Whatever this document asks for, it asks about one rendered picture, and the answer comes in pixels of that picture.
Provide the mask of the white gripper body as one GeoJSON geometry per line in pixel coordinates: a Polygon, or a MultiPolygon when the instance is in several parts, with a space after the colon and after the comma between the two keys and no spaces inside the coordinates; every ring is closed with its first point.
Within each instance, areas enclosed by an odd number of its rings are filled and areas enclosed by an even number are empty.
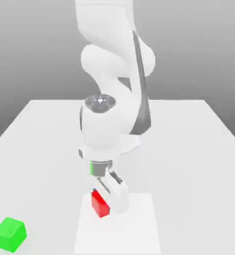
{"type": "Polygon", "coordinates": [[[107,170],[104,177],[92,177],[95,188],[111,211],[125,213],[129,208],[129,190],[124,180],[115,171],[107,170]]]}

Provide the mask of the small red cube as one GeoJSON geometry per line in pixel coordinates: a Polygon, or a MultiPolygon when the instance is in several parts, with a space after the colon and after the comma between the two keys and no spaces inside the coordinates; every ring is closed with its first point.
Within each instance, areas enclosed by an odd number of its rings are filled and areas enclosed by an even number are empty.
{"type": "Polygon", "coordinates": [[[91,201],[93,209],[100,218],[110,214],[110,207],[96,189],[91,192],[91,201]]]}

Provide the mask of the small green cube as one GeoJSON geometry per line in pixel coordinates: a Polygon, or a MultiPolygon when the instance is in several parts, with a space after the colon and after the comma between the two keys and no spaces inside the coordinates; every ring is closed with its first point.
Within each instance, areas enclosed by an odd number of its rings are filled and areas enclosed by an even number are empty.
{"type": "Polygon", "coordinates": [[[6,217],[0,223],[0,249],[14,253],[26,237],[24,222],[6,217]]]}

